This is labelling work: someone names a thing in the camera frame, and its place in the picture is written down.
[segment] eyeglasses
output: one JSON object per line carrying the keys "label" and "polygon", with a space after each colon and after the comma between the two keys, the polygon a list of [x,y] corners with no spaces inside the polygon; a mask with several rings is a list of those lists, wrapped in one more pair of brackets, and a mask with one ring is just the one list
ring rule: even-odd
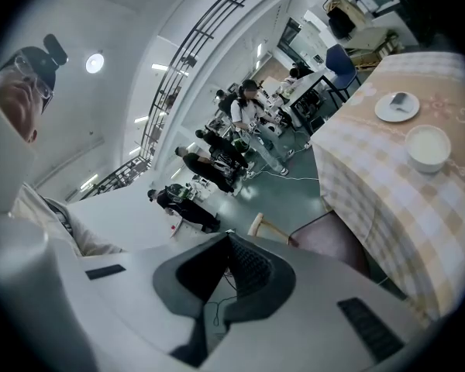
{"label": "eyeglasses", "polygon": [[33,70],[29,61],[21,53],[14,59],[15,68],[22,74],[25,78],[34,79],[34,89],[40,94],[43,99],[50,99],[53,96],[53,91],[50,87],[43,81],[40,76]]}

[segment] chair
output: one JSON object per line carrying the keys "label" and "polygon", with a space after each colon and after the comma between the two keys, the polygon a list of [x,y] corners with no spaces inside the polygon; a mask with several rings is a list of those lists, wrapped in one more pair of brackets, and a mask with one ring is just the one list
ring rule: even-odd
{"label": "chair", "polygon": [[334,257],[362,275],[370,276],[367,259],[360,241],[334,211],[300,227],[290,236],[280,231],[272,223],[267,222],[264,215],[259,213],[253,221],[248,235],[256,236],[261,225],[268,226],[284,237],[289,246]]}
{"label": "chair", "polygon": [[[332,83],[338,91],[344,91],[347,98],[350,98],[350,94],[348,94],[348,87],[351,83],[353,83],[353,80],[356,80],[359,85],[362,85],[358,79],[355,65],[353,65],[350,57],[348,57],[344,48],[342,48],[339,44],[336,44],[327,50],[325,65],[328,69],[336,73],[337,77]],[[336,100],[332,95],[333,92],[333,90],[329,90],[332,102],[334,102],[336,109],[338,109]]]}

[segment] white plate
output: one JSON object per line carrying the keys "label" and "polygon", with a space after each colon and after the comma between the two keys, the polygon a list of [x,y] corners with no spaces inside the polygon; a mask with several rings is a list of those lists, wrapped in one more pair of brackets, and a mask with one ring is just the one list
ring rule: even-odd
{"label": "white plate", "polygon": [[419,112],[420,102],[415,95],[410,94],[409,92],[403,92],[406,94],[403,105],[408,106],[411,109],[410,112],[405,112],[400,109],[393,109],[389,104],[397,92],[403,91],[396,91],[387,94],[379,99],[379,101],[377,101],[375,104],[375,114],[379,119],[387,122],[402,122],[411,119]]}

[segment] round ceiling light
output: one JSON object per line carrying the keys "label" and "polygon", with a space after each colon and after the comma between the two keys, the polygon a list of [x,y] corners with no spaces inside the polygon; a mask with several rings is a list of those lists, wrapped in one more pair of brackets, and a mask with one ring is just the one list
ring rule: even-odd
{"label": "round ceiling light", "polygon": [[86,61],[86,71],[88,73],[99,72],[103,67],[103,62],[103,55],[101,55],[100,53],[94,53]]}

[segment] checkered tablecloth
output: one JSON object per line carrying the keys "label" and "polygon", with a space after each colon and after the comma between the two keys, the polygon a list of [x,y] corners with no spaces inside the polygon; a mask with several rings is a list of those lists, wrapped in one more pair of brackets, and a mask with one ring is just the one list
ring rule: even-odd
{"label": "checkered tablecloth", "polygon": [[[404,54],[400,62],[421,55]],[[377,67],[312,145],[322,197],[414,306],[436,319],[465,292],[465,73],[456,54],[441,55],[437,65],[438,55],[425,57],[430,68],[422,77],[413,65],[393,67],[398,57],[383,60],[385,70]],[[450,77],[445,64],[454,66]],[[374,106],[392,91],[416,95],[419,114],[380,121]],[[413,170],[404,148],[406,133],[423,123],[452,141],[451,158],[433,175]]]}

